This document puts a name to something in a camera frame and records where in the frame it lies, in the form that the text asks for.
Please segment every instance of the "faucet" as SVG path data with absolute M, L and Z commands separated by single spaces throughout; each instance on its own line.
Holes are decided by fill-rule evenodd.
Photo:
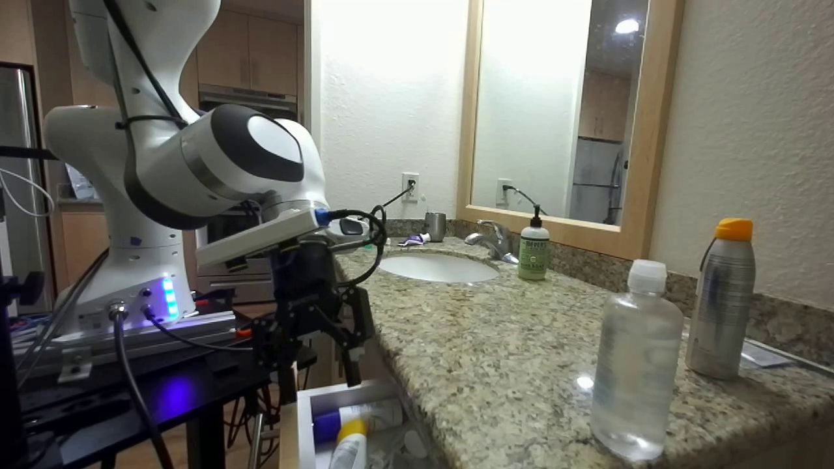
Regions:
M 464 243 L 468 246 L 483 246 L 490 251 L 492 260 L 508 260 L 520 263 L 516 256 L 512 254 L 512 243 L 507 238 L 507 230 L 490 220 L 478 222 L 478 232 L 473 232 Z

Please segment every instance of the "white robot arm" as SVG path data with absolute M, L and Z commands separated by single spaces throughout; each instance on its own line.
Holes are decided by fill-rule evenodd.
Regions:
M 220 0 L 70 0 L 82 61 L 116 90 L 120 112 L 58 106 L 48 114 L 51 152 L 100 191 L 109 259 L 61 331 L 107 340 L 107 305 L 165 290 L 155 311 L 169 320 L 197 312 L 183 232 L 237 204 L 260 224 L 199 251 L 199 263 L 272 251 L 329 220 L 324 166 L 310 133 L 246 106 L 197 114 L 181 73 L 213 24 Z
M 131 140 L 125 191 L 155 222 L 178 230 L 249 202 L 260 234 L 210 248 L 200 260 L 249 256 L 324 224 L 324 169 L 310 133 L 249 106 L 197 114 L 181 73 L 213 24 L 220 0 L 70 0 L 82 57 L 112 84 Z

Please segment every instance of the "orange cap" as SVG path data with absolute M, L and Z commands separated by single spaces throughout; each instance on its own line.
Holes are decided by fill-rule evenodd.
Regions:
M 716 241 L 735 241 L 735 243 L 752 243 L 754 241 L 754 222 L 752 220 L 722 220 L 714 228 Z

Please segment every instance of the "white bottle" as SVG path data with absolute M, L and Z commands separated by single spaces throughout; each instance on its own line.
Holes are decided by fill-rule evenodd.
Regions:
M 352 420 L 340 430 L 331 469 L 367 469 L 367 423 Z
M 664 282 L 664 263 L 633 260 L 602 323 L 593 430 L 632 463 L 657 458 L 667 437 L 683 316 L 660 298 Z

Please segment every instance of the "light fixture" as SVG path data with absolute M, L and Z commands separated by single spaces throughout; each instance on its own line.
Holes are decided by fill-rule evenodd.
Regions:
M 637 35 L 642 32 L 642 24 L 637 18 L 623 18 L 617 26 L 616 26 L 616 35 L 627 36 L 627 35 Z

